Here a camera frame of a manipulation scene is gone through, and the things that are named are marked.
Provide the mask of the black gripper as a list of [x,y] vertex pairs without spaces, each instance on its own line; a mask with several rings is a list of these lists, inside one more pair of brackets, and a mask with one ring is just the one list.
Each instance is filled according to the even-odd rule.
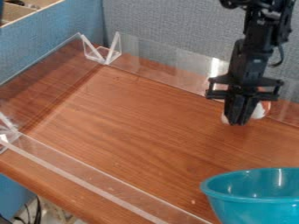
[[[230,74],[211,77],[209,82],[210,87],[206,90],[206,98],[218,100],[227,98],[225,102],[225,116],[231,125],[246,125],[259,100],[277,101],[279,97],[278,92],[285,85],[282,80],[266,77],[258,78],[253,83],[239,84],[238,79]],[[229,88],[226,90],[215,89],[215,84],[227,85]]]

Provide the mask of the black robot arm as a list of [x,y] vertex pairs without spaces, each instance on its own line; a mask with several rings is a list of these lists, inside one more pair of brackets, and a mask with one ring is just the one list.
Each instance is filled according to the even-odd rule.
[[245,38],[235,42],[229,72],[210,78],[210,84],[229,88],[206,90],[209,99],[225,101],[225,116],[231,125],[245,125],[262,101],[279,97],[282,80],[265,76],[269,67],[281,64],[269,62],[274,50],[283,49],[293,32],[291,19],[297,0],[219,0],[230,10],[246,11]]

